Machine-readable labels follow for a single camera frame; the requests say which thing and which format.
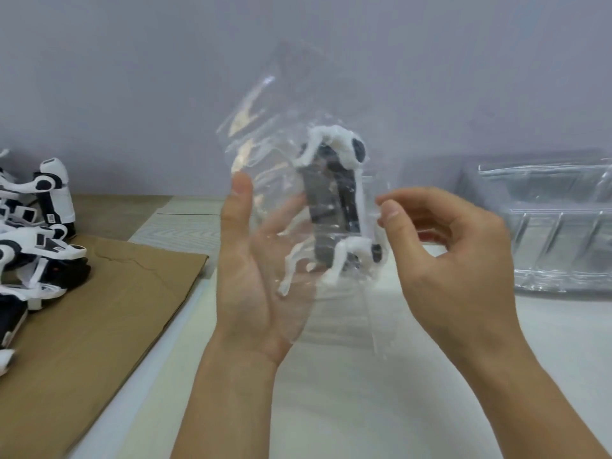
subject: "clear plastic tray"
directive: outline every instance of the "clear plastic tray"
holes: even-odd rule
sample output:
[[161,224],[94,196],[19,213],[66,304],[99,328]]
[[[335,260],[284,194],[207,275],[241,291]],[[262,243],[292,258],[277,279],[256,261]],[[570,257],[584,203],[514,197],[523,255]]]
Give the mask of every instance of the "clear plastic tray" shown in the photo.
[[612,291],[612,159],[471,164],[457,193],[506,221],[517,288]]

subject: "plastic packaging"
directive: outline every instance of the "plastic packaging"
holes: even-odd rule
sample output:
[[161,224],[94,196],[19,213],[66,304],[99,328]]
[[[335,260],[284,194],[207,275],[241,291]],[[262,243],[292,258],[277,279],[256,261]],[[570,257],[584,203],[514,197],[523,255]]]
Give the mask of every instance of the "plastic packaging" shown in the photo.
[[361,346],[341,330],[363,324],[348,315],[365,309],[359,290],[388,251],[374,203],[388,184],[367,93],[312,47],[283,43],[217,135],[232,173],[253,180],[253,235],[267,242],[260,267],[288,336],[311,314],[312,328],[327,315],[322,307],[348,303],[351,312],[332,312],[316,326]]
[[517,288],[611,292],[611,164],[605,158],[471,164],[457,192],[505,219]]

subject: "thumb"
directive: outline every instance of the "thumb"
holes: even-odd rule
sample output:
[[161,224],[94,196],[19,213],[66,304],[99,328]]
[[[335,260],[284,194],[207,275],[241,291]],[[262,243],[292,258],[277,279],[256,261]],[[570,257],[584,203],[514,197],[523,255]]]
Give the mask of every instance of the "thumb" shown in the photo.
[[381,205],[381,223],[387,232],[400,278],[414,277],[425,264],[434,260],[421,244],[412,220],[397,201],[387,200]]
[[253,206],[253,183],[244,172],[232,177],[231,192],[221,209],[221,248],[233,246],[249,238],[249,218]]

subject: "left hand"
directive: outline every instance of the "left hand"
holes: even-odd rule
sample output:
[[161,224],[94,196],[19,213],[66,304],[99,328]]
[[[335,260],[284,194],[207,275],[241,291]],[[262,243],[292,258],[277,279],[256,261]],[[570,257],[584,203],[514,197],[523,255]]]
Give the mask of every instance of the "left hand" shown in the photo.
[[305,198],[291,198],[250,233],[252,204],[251,179],[239,172],[221,212],[213,340],[230,351],[263,355],[278,367],[302,331],[316,293],[314,273],[296,274],[289,294],[278,293],[285,256],[304,239],[279,234],[304,208]]

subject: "right hand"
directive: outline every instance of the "right hand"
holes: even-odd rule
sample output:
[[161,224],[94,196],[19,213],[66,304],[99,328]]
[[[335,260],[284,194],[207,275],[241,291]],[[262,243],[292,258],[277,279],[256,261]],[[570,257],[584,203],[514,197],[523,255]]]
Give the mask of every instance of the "right hand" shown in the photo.
[[[402,188],[376,202],[412,314],[455,365],[500,349],[529,351],[499,216],[438,188]],[[435,258],[421,240],[448,252]]]

